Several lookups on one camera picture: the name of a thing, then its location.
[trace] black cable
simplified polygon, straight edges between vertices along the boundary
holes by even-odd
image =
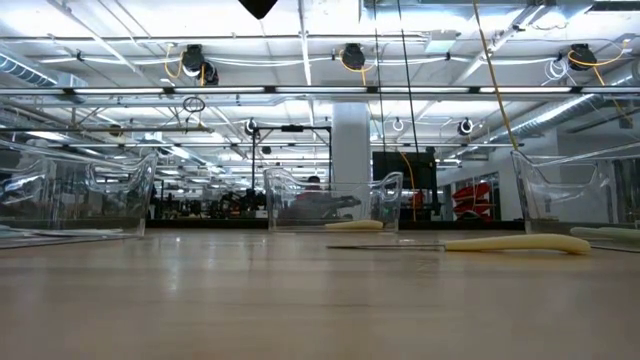
[[[381,75],[380,75],[380,48],[379,48],[379,43],[378,43],[378,9],[376,6],[376,3],[378,1],[374,1],[373,2],[373,21],[376,24],[375,25],[375,36],[376,36],[376,64],[377,69],[376,69],[376,74],[378,76],[378,88],[382,87],[382,79],[381,79]],[[382,170],[383,173],[386,174],[387,173],[387,134],[384,131],[384,107],[382,106],[382,91],[378,91],[378,94],[380,95],[380,124],[382,126],[382,158],[383,158],[383,164],[382,164]]]
[[[397,0],[397,4],[398,4],[398,17],[400,18],[400,34],[402,35],[402,49],[404,50],[404,66],[405,66],[405,71],[407,73],[407,89],[409,92],[409,110],[411,111],[411,125],[413,128],[413,140],[416,145],[416,162],[418,163],[418,166],[421,166],[420,149],[418,148],[418,134],[416,132],[416,118],[413,112],[413,95],[411,93],[411,75],[409,73],[409,62],[407,57],[407,42],[404,37],[404,28],[402,27],[402,9],[400,6],[400,0]],[[422,193],[422,186],[418,185],[418,191]]]

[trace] table surface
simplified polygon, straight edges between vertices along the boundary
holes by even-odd
[[[638,359],[638,254],[325,248],[489,235],[163,229],[2,250],[0,356]]]

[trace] yellow cable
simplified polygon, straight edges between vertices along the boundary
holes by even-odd
[[[338,55],[340,57],[340,63],[342,64],[342,66],[344,66],[345,69],[351,71],[351,72],[359,72],[362,74],[362,85],[363,86],[367,86],[367,77],[365,75],[365,73],[371,69],[373,69],[376,65],[373,64],[371,66],[369,66],[366,69],[360,69],[360,70],[354,70],[350,67],[347,66],[347,64],[344,63],[344,61],[342,60],[342,54],[344,53],[344,50],[340,50],[340,54]]]
[[[402,156],[402,158],[404,159],[404,162],[407,163],[407,166],[409,167],[409,178],[411,178],[411,193],[413,194],[416,191],[416,184],[413,182],[413,170],[411,170],[411,164],[409,163],[409,160],[407,160],[407,157],[404,156],[404,153],[400,153],[400,156]],[[415,196],[411,196],[412,199],[412,208],[413,208],[413,222],[416,222],[416,197]]]
[[[493,64],[491,63],[491,56],[489,55],[489,48],[487,48],[487,39],[484,36],[484,31],[482,31],[482,25],[480,24],[480,15],[478,14],[478,0],[473,1],[473,12],[476,16],[476,21],[478,22],[478,31],[480,32],[480,38],[482,39],[482,47],[484,49],[484,57],[487,59],[487,65],[489,66],[489,73],[491,74],[491,81],[493,82],[493,87],[496,92],[496,97],[498,98],[498,105],[500,106],[500,113],[502,114],[502,120],[504,121],[504,127],[507,128],[507,134],[509,135],[509,140],[511,140],[511,145],[513,145],[514,150],[518,150],[518,141],[513,136],[513,132],[511,131],[511,123],[509,121],[509,116],[507,116],[507,112],[504,109],[504,103],[502,102],[502,94],[500,94],[500,88],[498,88],[498,81],[496,80],[496,73],[493,68]]]
[[[169,54],[171,53],[171,47],[172,45],[169,45],[169,47],[167,48],[167,56],[165,57],[165,60],[169,59]],[[180,74],[182,74],[182,56],[184,55],[184,51],[182,51],[180,53],[180,64],[178,65],[178,74],[174,75],[171,73],[171,71],[169,71],[169,62],[165,61],[164,63],[164,71],[167,73],[167,75],[169,75],[169,77],[177,79],[180,77]]]
[[[571,62],[574,62],[576,64],[580,64],[580,65],[583,65],[583,66],[602,66],[602,65],[607,65],[607,64],[611,64],[613,62],[616,62],[616,61],[620,60],[622,55],[624,55],[624,49],[627,47],[628,43],[629,43],[628,41],[623,41],[622,42],[622,50],[620,51],[620,54],[618,54],[618,56],[616,56],[615,58],[613,58],[611,60],[607,60],[607,61],[601,62],[601,63],[587,63],[587,62],[578,61],[578,60],[576,60],[576,59],[571,57],[571,54],[575,53],[575,51],[573,51],[573,50],[569,51],[569,54],[567,54],[567,57],[569,58],[569,60],[571,60]]]
[[[605,82],[604,82],[604,79],[602,78],[602,75],[600,75],[600,71],[598,71],[598,67],[597,66],[593,67],[593,71],[596,73],[596,77],[600,81],[600,84],[602,86],[606,86]],[[624,117],[624,119],[627,120],[629,122],[629,124],[631,124],[633,126],[633,120],[629,117],[629,115],[627,115],[627,113],[624,112],[624,110],[622,110],[622,107],[620,106],[620,104],[618,104],[616,99],[613,99],[613,104],[618,109],[618,112],[620,113],[620,115],[622,115]]]

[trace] black monitor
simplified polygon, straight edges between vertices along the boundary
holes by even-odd
[[[434,189],[436,185],[436,160],[433,153],[405,153],[407,161],[413,171],[414,187],[416,189]],[[401,172],[403,177],[402,188],[411,189],[411,173],[407,162],[399,152],[387,151],[374,152],[373,156],[373,180],[382,180],[392,172]]]

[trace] clear acrylic container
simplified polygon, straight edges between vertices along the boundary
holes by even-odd
[[[302,182],[283,169],[264,178],[271,231],[398,231],[402,173],[366,184]],[[346,223],[363,226],[335,226]]]
[[[527,233],[640,250],[640,142],[571,157],[512,152]]]
[[[0,247],[144,235],[156,162],[0,140]]]

